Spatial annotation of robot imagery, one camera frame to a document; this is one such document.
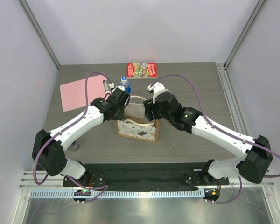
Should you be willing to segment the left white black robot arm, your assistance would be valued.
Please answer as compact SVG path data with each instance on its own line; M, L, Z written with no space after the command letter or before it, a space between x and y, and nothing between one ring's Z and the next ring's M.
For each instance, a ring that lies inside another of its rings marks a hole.
M109 120L120 120L124 115L126 101L130 95L117 87L107 98L93 100L81 114L66 124L49 132L41 130L36 134L32 152L35 161L34 172L39 165L50 176L70 176L79 186L89 183L90 174L85 166L66 158L65 151L74 141L90 129Z

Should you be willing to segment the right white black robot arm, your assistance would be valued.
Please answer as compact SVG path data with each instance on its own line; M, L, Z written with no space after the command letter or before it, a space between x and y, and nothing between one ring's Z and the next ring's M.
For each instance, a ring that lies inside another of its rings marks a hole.
M255 184L262 182L273 160L270 151L261 149L269 146L267 138L239 134L204 118L199 110L183 107L168 91L143 104L148 120L165 119L176 129L210 140L235 155L227 160L207 161L201 173L204 183L213 184L217 179L238 176Z

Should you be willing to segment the water bottle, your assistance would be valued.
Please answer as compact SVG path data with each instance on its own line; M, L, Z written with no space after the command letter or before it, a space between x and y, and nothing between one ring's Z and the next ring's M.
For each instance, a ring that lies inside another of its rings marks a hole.
M120 78L120 86L124 87L126 93L131 94L131 83L127 77Z

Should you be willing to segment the patterned canvas tote bag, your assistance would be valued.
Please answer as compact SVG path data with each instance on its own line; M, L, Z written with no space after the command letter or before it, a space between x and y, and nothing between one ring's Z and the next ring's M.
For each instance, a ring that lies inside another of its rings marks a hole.
M145 101L142 96L132 95L128 106L124 109L124 119L115 123L117 134L122 137L157 142L161 122L148 121L145 117L145 108L142 103L133 103L134 99Z

